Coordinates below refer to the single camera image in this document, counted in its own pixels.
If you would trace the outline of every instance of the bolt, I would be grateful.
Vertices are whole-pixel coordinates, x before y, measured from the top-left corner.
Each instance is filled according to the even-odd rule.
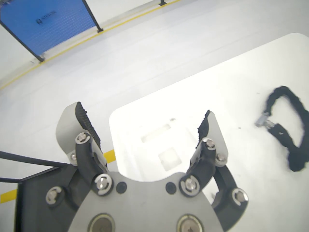
[[[202,225],[193,215],[185,215],[178,221],[178,232],[202,232]]]
[[[225,155],[222,154],[222,153],[218,153],[218,154],[217,154],[217,159],[218,159],[220,162],[224,162],[224,161],[226,160]]]
[[[74,161],[76,160],[76,155],[74,153],[71,155],[71,159]]]
[[[187,189],[187,190],[192,191],[192,190],[195,190],[195,189],[196,189],[196,184],[195,184],[194,181],[192,181],[191,178],[186,179],[185,185],[186,185],[186,189]]]
[[[239,202],[244,202],[246,201],[245,199],[245,195],[243,192],[239,191],[235,194],[235,198],[239,201]]]
[[[214,142],[213,142],[211,139],[208,139],[208,140],[206,141],[206,144],[207,144],[208,147],[211,147],[211,148],[214,147]]]
[[[108,181],[104,177],[100,178],[99,181],[97,182],[97,189],[98,190],[106,189],[107,186],[108,186]]]
[[[214,145],[214,142],[213,142],[212,139],[204,138],[203,142],[206,144],[207,149],[209,149],[209,150],[215,150],[216,149],[216,146]]]
[[[79,140],[80,142],[84,142],[87,138],[87,135],[85,133],[82,133],[78,136],[77,140]]]

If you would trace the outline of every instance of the silver metal plate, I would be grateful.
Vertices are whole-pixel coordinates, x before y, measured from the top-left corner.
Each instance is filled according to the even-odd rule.
[[[207,138],[210,138],[213,140],[216,146],[217,154],[223,154],[226,158],[226,161],[224,163],[219,162],[216,159],[216,166],[224,167],[225,164],[227,163],[229,153],[228,153],[223,135],[221,133],[219,124],[217,122],[217,119],[212,111],[208,115],[208,124],[209,124],[209,131],[208,131]]]
[[[203,231],[223,232],[220,222],[205,195],[200,192],[193,198],[183,196],[179,180],[184,173],[176,173],[161,181],[140,182],[119,173],[110,172],[114,189],[107,196],[97,196],[90,191],[78,209],[68,232],[86,232],[92,219],[107,213],[115,221],[115,232],[177,231],[179,219],[191,214],[199,219]],[[127,191],[118,194],[117,183],[124,181]],[[177,191],[170,195],[165,186],[173,182]]]

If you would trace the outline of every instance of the white floor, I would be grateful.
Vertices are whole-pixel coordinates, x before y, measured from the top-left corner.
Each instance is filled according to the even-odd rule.
[[[115,109],[288,33],[309,36],[308,1],[183,0],[106,32],[0,92],[0,150],[67,162],[55,128],[76,101],[110,150]],[[1,160],[0,177],[43,169]],[[2,183],[0,194],[14,188]],[[0,231],[12,230],[13,212],[1,204]]]

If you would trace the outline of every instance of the screw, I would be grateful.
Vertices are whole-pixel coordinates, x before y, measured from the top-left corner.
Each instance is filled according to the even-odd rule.
[[[221,154],[221,153],[218,153],[218,154],[217,154],[217,159],[218,159],[220,162],[224,162],[224,161],[226,160],[225,155],[224,155],[224,154]]]
[[[80,142],[84,142],[87,138],[87,135],[85,133],[82,133],[78,136],[77,140],[79,140]]]
[[[177,232],[202,232],[200,221],[193,215],[184,215],[177,225]]]
[[[194,181],[192,181],[191,178],[186,179],[185,185],[186,185],[186,189],[187,189],[187,190],[192,191],[192,190],[195,190],[195,189],[196,189],[196,184],[195,184]]]
[[[211,147],[211,148],[214,147],[214,142],[213,142],[211,139],[208,139],[208,140],[206,141],[206,144],[207,144],[208,147]]]
[[[186,180],[181,179],[179,181],[179,187],[181,193],[186,197],[194,197],[200,192],[200,184],[193,175],[190,175],[190,178],[186,178]]]
[[[241,206],[242,202],[248,202],[249,198],[246,194],[245,191],[243,191],[242,189],[236,188],[232,191],[232,198],[234,200],[234,202]]]
[[[114,232],[115,231],[115,221],[114,219],[106,213],[102,213],[94,217],[89,225],[89,232]]]
[[[244,202],[245,200],[245,195],[243,192],[239,191],[235,194],[235,198],[239,201],[239,202]]]
[[[112,178],[108,174],[100,174],[96,177],[95,181],[98,189],[98,195],[103,196],[112,190]]]
[[[73,154],[71,155],[71,159],[74,160],[74,161],[76,160],[76,155],[75,155],[75,153],[73,153]]]
[[[98,190],[106,189],[107,186],[108,186],[108,181],[104,177],[100,178],[99,181],[97,182],[97,189]]]
[[[216,146],[215,146],[212,139],[204,138],[203,142],[206,144],[207,149],[209,149],[209,150],[215,150],[216,149]]]
[[[46,197],[45,197],[46,203],[50,205],[56,203],[57,196],[61,191],[62,189],[59,186],[55,186],[51,188],[46,194]]]

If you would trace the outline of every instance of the white table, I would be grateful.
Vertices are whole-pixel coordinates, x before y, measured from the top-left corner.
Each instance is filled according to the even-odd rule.
[[[254,126],[281,85],[309,109],[308,74],[309,38],[292,33],[115,110],[109,123],[119,172],[140,181],[185,172],[210,109],[229,151],[227,166],[249,196],[231,231],[308,231],[309,167],[290,171],[286,148]],[[277,101],[270,120],[299,145],[302,124],[286,99]],[[216,190],[211,181],[203,192],[212,201]]]

